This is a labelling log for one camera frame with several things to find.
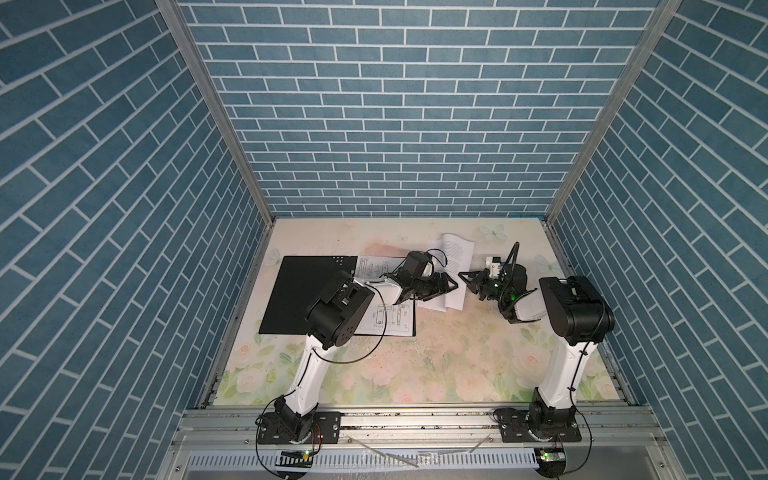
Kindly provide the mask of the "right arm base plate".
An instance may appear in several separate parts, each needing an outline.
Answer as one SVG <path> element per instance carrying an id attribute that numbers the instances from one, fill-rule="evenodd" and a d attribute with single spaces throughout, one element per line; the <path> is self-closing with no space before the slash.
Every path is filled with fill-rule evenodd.
<path id="1" fill-rule="evenodd" d="M 499 426 L 504 443 L 577 443 L 582 434 L 571 409 L 546 409 L 545 411 L 522 411 L 514 408 L 499 408 L 492 418 Z"/>

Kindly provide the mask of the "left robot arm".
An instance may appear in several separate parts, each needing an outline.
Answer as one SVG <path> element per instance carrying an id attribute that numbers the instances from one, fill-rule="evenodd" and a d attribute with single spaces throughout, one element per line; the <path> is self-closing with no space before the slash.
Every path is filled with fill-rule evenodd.
<path id="1" fill-rule="evenodd" d="M 288 322 L 299 321 L 305 332 L 295 378 L 274 403 L 282 431 L 293 441 L 310 432 L 328 367 L 338 362 L 336 352 L 351 340 L 367 313 L 382 309 L 386 330 L 389 308 L 407 300 L 429 301 L 457 288 L 458 283 L 445 272 L 418 277 L 402 269 L 375 280 L 356 278 L 344 270 L 278 279 L 268 306 L 275 306 Z"/>

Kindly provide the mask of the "red folder with black inside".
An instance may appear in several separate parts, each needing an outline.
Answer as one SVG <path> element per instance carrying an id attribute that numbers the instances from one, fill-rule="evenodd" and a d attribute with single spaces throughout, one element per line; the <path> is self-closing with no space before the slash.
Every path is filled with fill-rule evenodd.
<path id="1" fill-rule="evenodd" d="M 303 335 L 305 315 L 338 271 L 355 277 L 358 256 L 286 256 L 262 318 L 262 335 Z"/>

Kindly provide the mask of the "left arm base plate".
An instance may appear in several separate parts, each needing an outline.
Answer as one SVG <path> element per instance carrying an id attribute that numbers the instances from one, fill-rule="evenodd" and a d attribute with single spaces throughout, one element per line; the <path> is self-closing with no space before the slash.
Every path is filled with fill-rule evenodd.
<path id="1" fill-rule="evenodd" d="M 337 444 L 342 415 L 339 411 L 311 412 L 303 417 L 266 413 L 258 427 L 257 441 L 266 445 L 304 444 L 312 439 L 316 443 Z"/>

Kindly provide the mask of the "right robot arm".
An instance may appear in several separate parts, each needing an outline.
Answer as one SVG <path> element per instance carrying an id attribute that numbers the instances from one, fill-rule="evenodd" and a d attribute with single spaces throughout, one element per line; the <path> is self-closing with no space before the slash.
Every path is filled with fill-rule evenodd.
<path id="1" fill-rule="evenodd" d="M 481 300 L 497 303 L 511 323 L 535 323 L 548 319 L 558 337 L 544 379 L 534 390 L 531 422 L 544 425 L 572 423 L 577 412 L 576 390 L 589 356 L 615 326 L 606 300 L 585 276 L 542 277 L 539 287 L 528 290 L 515 275 L 517 266 L 499 272 L 489 268 L 461 272 L 459 278 Z"/>

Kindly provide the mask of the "text paper sheet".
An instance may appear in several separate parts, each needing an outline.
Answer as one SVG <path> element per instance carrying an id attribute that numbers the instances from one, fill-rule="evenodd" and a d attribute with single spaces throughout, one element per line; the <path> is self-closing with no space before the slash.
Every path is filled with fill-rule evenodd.
<path id="1" fill-rule="evenodd" d="M 449 309 L 462 311 L 466 296 L 466 284 L 458 277 L 459 272 L 468 272 L 475 244 L 453 234 L 443 234 L 428 243 L 428 250 L 437 256 L 445 266 L 438 266 L 438 272 L 446 272 L 458 284 L 450 293 L 429 301 L 418 301 L 417 306 L 429 310 L 446 312 Z"/>

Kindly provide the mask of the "technical drawing paper sheet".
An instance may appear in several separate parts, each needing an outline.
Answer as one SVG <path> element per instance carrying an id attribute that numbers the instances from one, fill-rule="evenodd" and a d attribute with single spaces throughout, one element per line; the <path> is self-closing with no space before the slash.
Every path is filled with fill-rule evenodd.
<path id="1" fill-rule="evenodd" d="M 358 256 L 355 279 L 374 293 L 371 304 L 355 331 L 357 336 L 413 337 L 415 335 L 414 308 L 410 302 L 399 300 L 402 288 L 385 273 L 392 273 L 403 258 Z"/>

